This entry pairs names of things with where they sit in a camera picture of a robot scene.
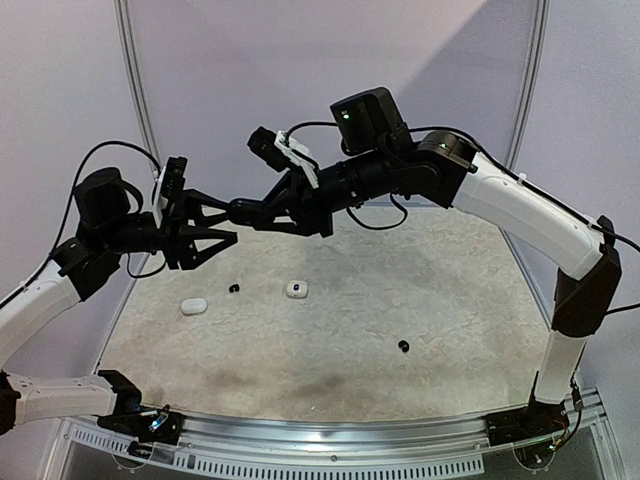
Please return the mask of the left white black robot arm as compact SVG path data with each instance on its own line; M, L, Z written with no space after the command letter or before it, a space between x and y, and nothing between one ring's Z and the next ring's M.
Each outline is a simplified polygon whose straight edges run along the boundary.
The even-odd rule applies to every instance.
M126 255L161 253L169 268L194 270L234 245L236 233L216 227L227 220L230 204L184 183L182 167L166 166L150 211L116 167L97 170L75 186L75 235L54 247L34 276L1 303L1 359L7 361L53 319L93 296ZM144 407L141 398L140 390L116 370L59 379L3 371L1 431L78 415L94 415L103 427L139 437L178 430L179 415L167 407Z

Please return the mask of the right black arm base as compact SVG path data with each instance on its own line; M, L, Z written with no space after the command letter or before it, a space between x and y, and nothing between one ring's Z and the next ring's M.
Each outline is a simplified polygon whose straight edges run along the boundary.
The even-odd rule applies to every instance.
M524 407L487 414L484 422L489 444L497 446L561 432L568 426L568 417L563 402L531 400Z

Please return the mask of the black oval charging case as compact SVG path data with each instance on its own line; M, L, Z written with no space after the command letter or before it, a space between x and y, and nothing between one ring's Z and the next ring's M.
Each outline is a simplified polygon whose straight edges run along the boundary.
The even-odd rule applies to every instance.
M229 202L226 214L235 225L254 227L260 222L264 210L265 202L262 200L236 198Z

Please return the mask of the small white charging case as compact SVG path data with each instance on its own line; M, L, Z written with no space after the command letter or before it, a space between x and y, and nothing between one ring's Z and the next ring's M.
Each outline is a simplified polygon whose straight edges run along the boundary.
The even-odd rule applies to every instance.
M305 281L290 281L286 286L286 296L292 299L304 299L308 296L308 283Z

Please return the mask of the white oval charging case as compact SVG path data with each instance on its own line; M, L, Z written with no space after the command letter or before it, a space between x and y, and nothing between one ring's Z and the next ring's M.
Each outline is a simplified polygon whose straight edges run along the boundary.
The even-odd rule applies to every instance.
M188 298L180 304L180 311L185 316L203 314L207 308L208 302L204 298Z

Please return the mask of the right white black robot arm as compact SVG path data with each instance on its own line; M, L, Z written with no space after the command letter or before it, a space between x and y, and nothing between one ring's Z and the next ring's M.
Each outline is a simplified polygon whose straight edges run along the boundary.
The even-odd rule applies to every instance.
M330 110L345 159L327 168L319 168L290 131L259 128L251 135L250 150L282 173L253 227L326 237L336 211L386 194L419 195L488 221L552 260L558 274L551 332L531 403L516 421L524 435L539 435L554 422L555 405L621 280L612 224L562 205L450 129L432 128L415 141L384 87L339 100Z

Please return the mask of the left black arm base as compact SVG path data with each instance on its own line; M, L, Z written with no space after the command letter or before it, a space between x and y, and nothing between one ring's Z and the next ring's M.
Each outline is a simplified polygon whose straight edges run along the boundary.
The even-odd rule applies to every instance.
M139 443L177 445L185 416L168 405L160 409L142 409L121 415L99 417L103 429L136 438Z

